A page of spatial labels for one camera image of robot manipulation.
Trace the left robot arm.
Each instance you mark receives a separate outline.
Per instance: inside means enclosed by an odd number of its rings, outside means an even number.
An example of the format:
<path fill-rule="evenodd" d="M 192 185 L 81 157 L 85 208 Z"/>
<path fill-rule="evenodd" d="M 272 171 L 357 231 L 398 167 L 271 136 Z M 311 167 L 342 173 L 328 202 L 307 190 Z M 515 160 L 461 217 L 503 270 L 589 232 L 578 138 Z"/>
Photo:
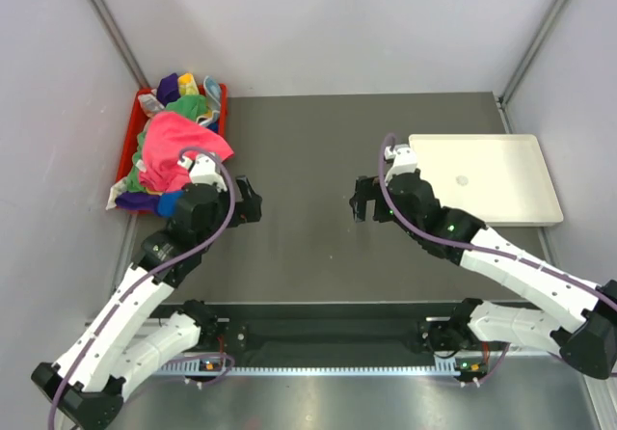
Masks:
<path fill-rule="evenodd" d="M 156 332 L 133 338 L 152 313 L 201 265 L 224 229 L 257 223 L 261 196 L 239 176 L 220 190 L 184 187 L 166 225 L 148 236 L 115 293 L 90 327 L 53 363 L 40 363 L 33 383 L 80 429 L 105 429 L 146 379 L 180 354 L 222 347 L 217 315 L 203 302 L 183 303 Z"/>

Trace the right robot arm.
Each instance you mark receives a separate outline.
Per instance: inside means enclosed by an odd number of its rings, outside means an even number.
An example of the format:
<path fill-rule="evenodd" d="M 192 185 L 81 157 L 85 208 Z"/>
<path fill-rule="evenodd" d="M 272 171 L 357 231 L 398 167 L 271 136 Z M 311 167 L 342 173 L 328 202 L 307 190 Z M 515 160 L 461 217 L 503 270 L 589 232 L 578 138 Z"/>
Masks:
<path fill-rule="evenodd" d="M 616 373 L 616 282 L 585 281 L 516 247 L 481 219 L 443 206 L 419 173 L 382 183 L 360 176 L 349 204 L 356 221 L 393 222 L 428 254 L 480 274 L 531 309 L 466 299 L 449 321 L 452 341 L 470 349 L 504 342 L 545 351 L 576 371 L 605 380 Z"/>

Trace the pink towel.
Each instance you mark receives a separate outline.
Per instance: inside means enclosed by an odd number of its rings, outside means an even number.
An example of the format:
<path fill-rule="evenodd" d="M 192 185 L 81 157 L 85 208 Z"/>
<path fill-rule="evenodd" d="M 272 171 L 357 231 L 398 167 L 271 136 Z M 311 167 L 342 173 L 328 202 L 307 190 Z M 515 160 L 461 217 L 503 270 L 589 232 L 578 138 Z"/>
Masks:
<path fill-rule="evenodd" d="M 175 112 L 161 112 L 150 120 L 146 132 L 142 147 L 144 170 L 138 171 L 140 184 L 149 191 L 171 193 L 189 183 L 188 170 L 179 165 L 184 148 L 201 148 L 222 161 L 234 155 L 219 134 Z"/>

